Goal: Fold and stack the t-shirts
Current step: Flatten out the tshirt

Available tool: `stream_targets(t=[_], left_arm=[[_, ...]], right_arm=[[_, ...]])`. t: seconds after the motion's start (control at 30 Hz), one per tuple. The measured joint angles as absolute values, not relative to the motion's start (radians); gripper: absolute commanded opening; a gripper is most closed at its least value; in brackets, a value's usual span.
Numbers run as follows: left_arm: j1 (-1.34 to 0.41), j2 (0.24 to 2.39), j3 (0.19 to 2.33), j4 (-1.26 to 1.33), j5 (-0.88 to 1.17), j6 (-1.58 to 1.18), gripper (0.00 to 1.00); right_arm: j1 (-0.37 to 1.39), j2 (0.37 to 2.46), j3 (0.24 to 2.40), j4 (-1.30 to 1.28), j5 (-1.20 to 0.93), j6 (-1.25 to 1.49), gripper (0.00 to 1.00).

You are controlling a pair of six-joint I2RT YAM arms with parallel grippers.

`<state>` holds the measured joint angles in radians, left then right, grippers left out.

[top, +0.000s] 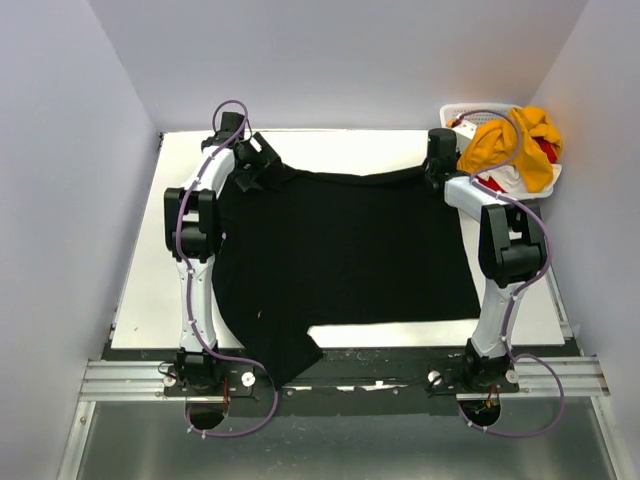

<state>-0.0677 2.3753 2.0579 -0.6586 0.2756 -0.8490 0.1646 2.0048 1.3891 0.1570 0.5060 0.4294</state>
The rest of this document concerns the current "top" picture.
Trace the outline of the black t-shirt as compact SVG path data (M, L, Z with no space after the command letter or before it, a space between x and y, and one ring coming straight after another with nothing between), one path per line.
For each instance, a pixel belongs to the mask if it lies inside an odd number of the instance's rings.
M313 326L480 313L458 211L419 167L358 176L283 166L249 189L230 175L217 203L218 309L277 386L321 359Z

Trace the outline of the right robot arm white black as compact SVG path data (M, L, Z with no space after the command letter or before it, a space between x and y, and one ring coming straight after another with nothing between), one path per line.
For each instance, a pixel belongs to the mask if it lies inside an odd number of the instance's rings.
M544 229L534 201L519 202L457 170L458 135L428 132L425 181L447 205L479 224L478 262L485 277L478 324L460 367L465 388L480 392L506 379L512 368L511 337L521 299L548 260Z

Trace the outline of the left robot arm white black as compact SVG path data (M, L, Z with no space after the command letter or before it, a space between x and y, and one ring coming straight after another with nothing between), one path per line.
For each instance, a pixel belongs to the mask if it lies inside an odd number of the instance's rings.
M251 144L251 134L247 113L224 111L202 143L193 173L163 194L165 245L176 262L181 295L181 337L169 375L201 395L214 393L230 377L228 367L265 369L256 360L220 353L213 319L212 277L224 236L218 193L244 153L254 158L265 151Z

